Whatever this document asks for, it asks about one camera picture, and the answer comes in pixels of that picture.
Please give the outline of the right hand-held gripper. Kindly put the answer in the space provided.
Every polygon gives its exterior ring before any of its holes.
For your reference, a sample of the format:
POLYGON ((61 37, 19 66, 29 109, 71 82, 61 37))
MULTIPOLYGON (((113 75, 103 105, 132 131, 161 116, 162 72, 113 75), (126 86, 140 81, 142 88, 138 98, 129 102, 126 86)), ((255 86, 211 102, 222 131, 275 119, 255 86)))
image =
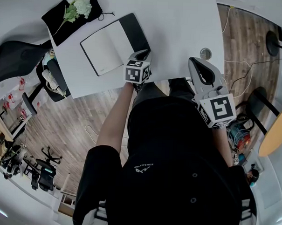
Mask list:
POLYGON ((220 86, 222 75, 219 69, 196 57, 189 58, 188 67, 197 93, 194 96, 197 110, 206 125, 221 128, 231 123, 236 118, 234 98, 226 86, 220 86))

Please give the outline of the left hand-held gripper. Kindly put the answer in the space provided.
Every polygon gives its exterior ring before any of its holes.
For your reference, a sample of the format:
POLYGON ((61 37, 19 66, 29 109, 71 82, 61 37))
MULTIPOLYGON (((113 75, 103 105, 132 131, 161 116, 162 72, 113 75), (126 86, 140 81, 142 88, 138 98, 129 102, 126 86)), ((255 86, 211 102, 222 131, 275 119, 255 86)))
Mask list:
POLYGON ((150 77, 151 51, 139 50, 130 55, 124 65, 124 81, 134 84, 142 84, 150 77))

